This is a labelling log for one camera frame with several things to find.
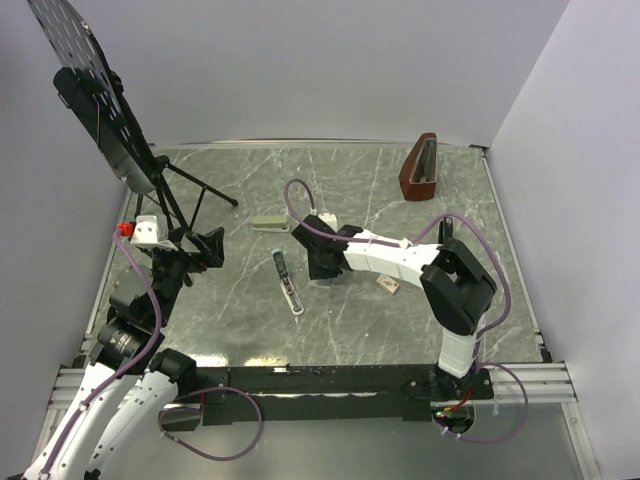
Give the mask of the blue stapler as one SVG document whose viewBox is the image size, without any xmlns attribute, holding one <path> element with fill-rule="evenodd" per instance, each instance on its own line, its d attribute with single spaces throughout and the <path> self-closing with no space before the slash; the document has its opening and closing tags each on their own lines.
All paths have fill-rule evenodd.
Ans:
<svg viewBox="0 0 640 480">
<path fill-rule="evenodd" d="M 279 277 L 281 290 L 287 300 L 292 314 L 295 317 L 298 317 L 304 313 L 304 307 L 291 281 L 284 253 L 281 249 L 276 248 L 272 250 L 271 254 Z"/>
</svg>

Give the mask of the white staple box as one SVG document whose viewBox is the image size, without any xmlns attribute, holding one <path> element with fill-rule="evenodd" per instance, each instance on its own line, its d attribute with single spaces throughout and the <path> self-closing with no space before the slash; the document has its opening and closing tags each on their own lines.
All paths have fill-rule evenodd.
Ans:
<svg viewBox="0 0 640 480">
<path fill-rule="evenodd" d="M 386 274 L 380 274 L 376 279 L 376 284 L 387 293 L 393 295 L 399 288 L 399 283 Z"/>
</svg>

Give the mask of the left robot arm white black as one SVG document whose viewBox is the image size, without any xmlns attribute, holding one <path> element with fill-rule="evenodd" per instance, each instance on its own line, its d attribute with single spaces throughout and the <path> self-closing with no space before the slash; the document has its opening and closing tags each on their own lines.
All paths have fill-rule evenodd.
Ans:
<svg viewBox="0 0 640 480">
<path fill-rule="evenodd" d="M 192 398 L 198 387 L 196 362 L 162 349 L 162 333 L 180 290 L 192 273 L 224 263 L 224 230 L 186 235 L 186 252 L 148 217 L 131 232 L 116 230 L 146 252 L 150 267 L 135 259 L 117 278 L 109 318 L 91 350 L 78 390 L 61 423 L 24 479 L 111 479 L 126 449 L 166 404 Z"/>
</svg>

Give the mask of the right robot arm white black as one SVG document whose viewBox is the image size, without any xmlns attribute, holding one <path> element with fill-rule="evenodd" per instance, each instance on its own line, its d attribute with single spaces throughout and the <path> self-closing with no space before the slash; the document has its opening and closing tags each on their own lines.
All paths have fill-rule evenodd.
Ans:
<svg viewBox="0 0 640 480">
<path fill-rule="evenodd" d="M 353 225 L 334 231 L 316 215 L 307 216 L 292 236 L 307 251 L 311 280 L 372 272 L 422 289 L 443 331 L 438 390 L 458 398 L 470 388 L 479 324 L 497 285 L 464 242 L 448 237 L 437 244 L 411 244 Z"/>
</svg>

